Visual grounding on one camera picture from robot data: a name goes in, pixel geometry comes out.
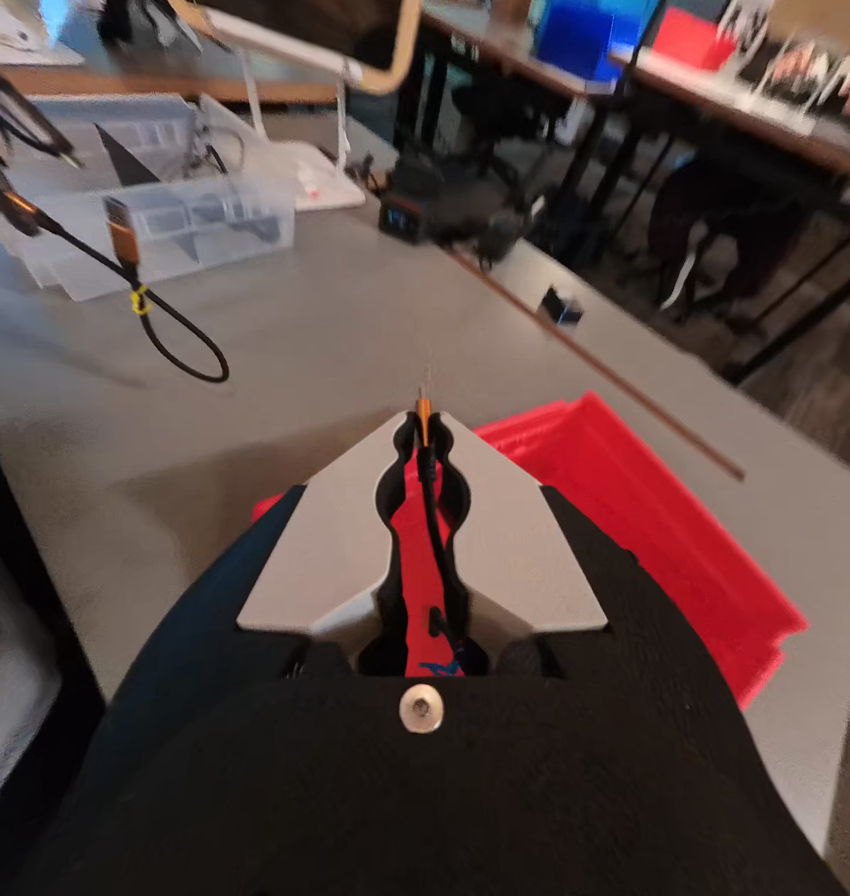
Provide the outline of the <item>black bin divider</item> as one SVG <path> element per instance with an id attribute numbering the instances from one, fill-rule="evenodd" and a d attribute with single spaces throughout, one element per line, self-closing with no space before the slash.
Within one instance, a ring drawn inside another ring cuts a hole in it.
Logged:
<path id="1" fill-rule="evenodd" d="M 134 156 L 125 146 L 111 136 L 101 125 L 95 124 L 105 150 L 109 156 L 118 182 L 122 187 L 160 184 L 161 179 Z"/>

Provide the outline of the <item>small red plastic bin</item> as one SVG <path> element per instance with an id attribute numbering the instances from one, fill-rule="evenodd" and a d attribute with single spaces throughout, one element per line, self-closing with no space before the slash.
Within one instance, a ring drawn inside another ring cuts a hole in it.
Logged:
<path id="1" fill-rule="evenodd" d="M 701 72 L 715 73 L 736 52 L 737 41 L 715 24 L 668 6 L 652 45 L 655 55 Z"/>

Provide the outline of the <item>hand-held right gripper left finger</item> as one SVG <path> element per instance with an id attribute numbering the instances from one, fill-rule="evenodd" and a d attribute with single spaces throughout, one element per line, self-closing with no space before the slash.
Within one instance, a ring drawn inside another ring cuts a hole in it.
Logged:
<path id="1" fill-rule="evenodd" d="M 393 540 L 376 490 L 396 462 L 397 436 L 415 424 L 399 412 L 312 476 L 239 612 L 241 630 L 290 633 L 361 651 L 382 628 L 376 592 Z"/>

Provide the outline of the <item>brown-edged work table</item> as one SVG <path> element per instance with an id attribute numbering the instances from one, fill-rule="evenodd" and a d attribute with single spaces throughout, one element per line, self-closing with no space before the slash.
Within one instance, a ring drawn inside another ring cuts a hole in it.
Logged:
<path id="1" fill-rule="evenodd" d="M 789 110 L 771 118 L 743 84 L 692 69 L 649 49 L 615 46 L 623 79 L 696 110 L 690 138 L 784 198 L 850 225 L 850 129 Z"/>
<path id="2" fill-rule="evenodd" d="M 454 2 L 425 2 L 419 37 L 430 35 L 452 63 L 486 65 L 569 99 L 605 98 L 615 83 L 587 81 L 544 63 L 533 54 L 533 34 L 525 24 L 495 21 L 482 8 Z"/>

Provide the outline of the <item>clear plastic storage bin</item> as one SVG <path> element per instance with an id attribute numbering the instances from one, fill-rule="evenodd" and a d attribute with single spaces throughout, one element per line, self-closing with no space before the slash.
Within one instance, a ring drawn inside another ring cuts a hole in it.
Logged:
<path id="1" fill-rule="evenodd" d="M 113 225 L 130 229 L 143 282 L 293 244 L 292 183 L 263 162 L 261 135 L 215 100 L 191 103 L 176 94 L 33 100 L 71 141 L 83 167 L 16 143 L 8 171 L 16 192 L 111 260 Z M 122 187 L 95 124 L 162 182 Z"/>

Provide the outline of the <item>clear acrylic panel stand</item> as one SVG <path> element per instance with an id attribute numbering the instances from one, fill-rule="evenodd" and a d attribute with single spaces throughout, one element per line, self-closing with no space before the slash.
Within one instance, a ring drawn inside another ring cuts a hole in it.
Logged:
<path id="1" fill-rule="evenodd" d="M 364 205 L 365 190 L 346 173 L 351 150 L 347 133 L 346 89 L 362 85 L 362 65 L 335 51 L 287 37 L 211 6 L 201 6 L 200 10 L 217 39 L 238 50 L 254 129 L 264 141 L 262 160 L 272 168 L 275 176 L 286 178 L 292 183 L 296 211 L 338 210 Z M 299 140 L 271 141 L 267 138 L 256 80 L 247 59 L 248 49 L 284 56 L 334 76 L 338 138 L 335 161 L 331 161 L 311 143 Z"/>

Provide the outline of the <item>person's grey sweater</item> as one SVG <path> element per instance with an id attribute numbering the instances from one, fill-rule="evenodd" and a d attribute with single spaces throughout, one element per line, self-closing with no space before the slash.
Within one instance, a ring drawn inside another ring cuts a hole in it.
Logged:
<path id="1" fill-rule="evenodd" d="M 60 689 L 50 634 L 0 559 L 0 795 Z"/>

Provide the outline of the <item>stacked red plastic bins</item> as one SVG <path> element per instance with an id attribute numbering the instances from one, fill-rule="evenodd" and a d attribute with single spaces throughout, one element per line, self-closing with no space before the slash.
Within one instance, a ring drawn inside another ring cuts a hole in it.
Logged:
<path id="1" fill-rule="evenodd" d="M 484 674 L 500 653 L 457 642 L 444 618 L 443 549 L 435 500 L 440 474 L 431 442 L 431 401 L 410 412 L 415 429 L 397 437 L 396 462 L 376 490 L 393 549 L 376 592 L 382 621 L 361 651 L 371 675 L 459 678 Z M 741 711 L 783 660 L 782 644 L 808 622 L 699 499 L 596 394 L 556 401 L 473 431 L 585 515 L 633 559 L 685 617 Z"/>

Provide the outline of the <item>stacked blue plastic bins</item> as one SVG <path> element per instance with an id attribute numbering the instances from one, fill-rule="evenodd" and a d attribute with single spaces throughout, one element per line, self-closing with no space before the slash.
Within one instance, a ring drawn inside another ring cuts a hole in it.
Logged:
<path id="1" fill-rule="evenodd" d="M 655 1 L 548 1 L 531 52 L 586 82 L 613 84 L 621 66 L 610 62 L 610 51 L 634 47 L 656 6 Z"/>

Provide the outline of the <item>small black box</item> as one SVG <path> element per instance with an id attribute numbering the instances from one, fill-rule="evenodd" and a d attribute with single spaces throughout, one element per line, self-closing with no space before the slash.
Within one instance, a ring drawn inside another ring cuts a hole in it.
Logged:
<path id="1" fill-rule="evenodd" d="M 563 295 L 553 285 L 544 292 L 538 312 L 556 327 L 576 327 L 584 316 L 584 310 L 576 299 Z"/>

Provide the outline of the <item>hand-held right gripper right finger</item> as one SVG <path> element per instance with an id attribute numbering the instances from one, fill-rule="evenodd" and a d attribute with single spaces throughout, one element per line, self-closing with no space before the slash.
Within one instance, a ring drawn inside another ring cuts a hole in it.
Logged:
<path id="1" fill-rule="evenodd" d="M 608 625 L 541 483 L 447 413 L 431 419 L 444 618 L 500 653 L 531 635 Z"/>

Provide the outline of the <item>rounded wooden panel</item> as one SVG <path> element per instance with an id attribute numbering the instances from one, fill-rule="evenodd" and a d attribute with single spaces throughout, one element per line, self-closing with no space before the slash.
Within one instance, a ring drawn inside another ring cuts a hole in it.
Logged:
<path id="1" fill-rule="evenodd" d="M 398 90 L 411 69 L 423 3 L 421 1 L 173 1 L 167 6 L 180 25 L 231 50 L 218 40 L 201 6 L 235 15 L 287 37 L 314 44 L 362 65 L 355 91 L 386 96 Z M 248 49 L 300 64 L 284 56 Z"/>

